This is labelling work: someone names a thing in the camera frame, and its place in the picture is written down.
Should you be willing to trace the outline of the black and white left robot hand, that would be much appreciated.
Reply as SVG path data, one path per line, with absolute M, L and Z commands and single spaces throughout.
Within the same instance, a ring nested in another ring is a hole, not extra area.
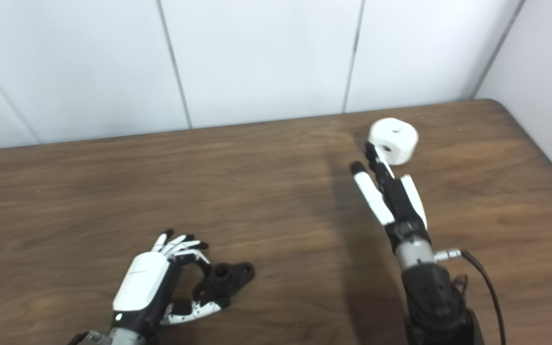
M 113 329 L 134 332 L 149 340 L 163 328 L 210 316 L 224 308 L 221 300 L 173 300 L 186 265 L 197 264 L 205 277 L 212 265 L 202 253 L 208 244 L 192 234 L 173 237 L 172 229 L 160 234 L 152 248 L 130 264 L 113 301 Z

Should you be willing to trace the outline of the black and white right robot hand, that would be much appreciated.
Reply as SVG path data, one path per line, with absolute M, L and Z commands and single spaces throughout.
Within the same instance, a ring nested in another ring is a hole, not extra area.
M 350 164 L 351 175 L 371 212 L 385 229 L 392 251 L 405 241 L 432 244 L 425 210 L 411 176 L 396 177 L 383 153 L 370 142 L 365 143 L 365 157 L 374 177 L 360 161 Z

